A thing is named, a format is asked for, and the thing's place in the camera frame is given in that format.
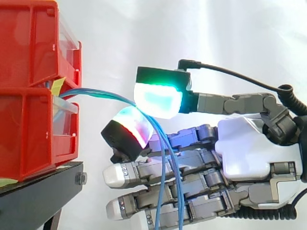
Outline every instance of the yellow label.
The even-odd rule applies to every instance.
[[[0,178],[0,188],[9,184],[17,183],[17,180],[9,179],[9,178]]]
[[[60,78],[58,80],[55,80],[51,86],[51,93],[52,95],[59,96],[59,93],[61,91],[61,88],[64,84],[65,78]]]

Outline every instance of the blue wire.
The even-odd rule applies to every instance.
[[[100,96],[105,95],[105,98],[113,99],[113,100],[120,100],[122,102],[126,102],[136,107],[136,104],[133,101],[130,101],[118,94],[107,92],[107,91],[95,90],[95,89],[87,89],[87,88],[74,89],[74,90],[70,90],[70,91],[67,91],[61,94],[60,97],[66,97],[66,96],[77,95],[77,94],[85,94],[85,95],[90,95],[94,97],[98,97],[98,95]],[[178,167],[177,157],[174,154],[173,149],[169,143],[169,140],[165,132],[161,128],[160,124],[153,117],[150,117],[147,114],[144,114],[143,112],[142,114],[148,119],[148,121],[153,126],[155,132],[157,133],[159,137],[160,145],[161,145],[162,175],[161,175],[161,185],[160,185],[159,198],[158,198],[158,206],[157,206],[157,212],[156,212],[155,229],[156,230],[159,229],[159,219],[160,219],[161,206],[162,206],[163,194],[164,194],[165,163],[166,163],[165,162],[165,146],[164,146],[164,142],[165,142],[170,152],[170,155],[171,155],[171,159],[172,159],[173,167],[174,167],[174,174],[175,174],[175,178],[177,182],[176,186],[177,186],[177,197],[178,197],[178,221],[179,221],[179,229],[182,230],[183,219],[184,219],[184,195],[182,192],[182,184],[181,184],[180,170]]]
[[[155,125],[157,125],[157,127],[160,129],[160,131],[164,134],[163,139],[166,142],[167,148],[169,150],[171,149],[170,155],[171,155],[171,158],[172,158],[172,161],[173,161],[173,165],[177,165],[175,170],[176,170],[177,174],[179,175],[178,179],[176,178],[176,180],[177,180],[176,185],[177,185],[177,196],[178,196],[178,212],[179,212],[179,216],[180,216],[180,218],[179,218],[179,229],[181,230],[183,228],[185,201],[184,201],[184,195],[183,195],[183,192],[182,192],[179,163],[178,163],[177,157],[174,154],[173,149],[171,148],[171,145],[170,145],[168,138],[167,138],[165,132],[163,131],[162,127],[160,126],[160,124],[156,120],[154,120],[154,122],[155,122]]]

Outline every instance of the screw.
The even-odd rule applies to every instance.
[[[87,173],[86,172],[79,172],[75,178],[76,184],[78,185],[85,185],[87,182]]]

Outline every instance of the cable connector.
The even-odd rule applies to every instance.
[[[200,68],[201,68],[200,61],[181,59],[178,62],[178,69],[182,69],[184,71],[187,71],[187,69],[200,69]]]

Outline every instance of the glowing sensor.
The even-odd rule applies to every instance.
[[[114,121],[124,126],[144,149],[152,137],[154,128],[143,114],[135,107],[129,106],[122,109],[113,118]]]
[[[137,107],[150,116],[174,117],[179,112],[181,100],[182,92],[173,86],[136,83],[134,87]]]

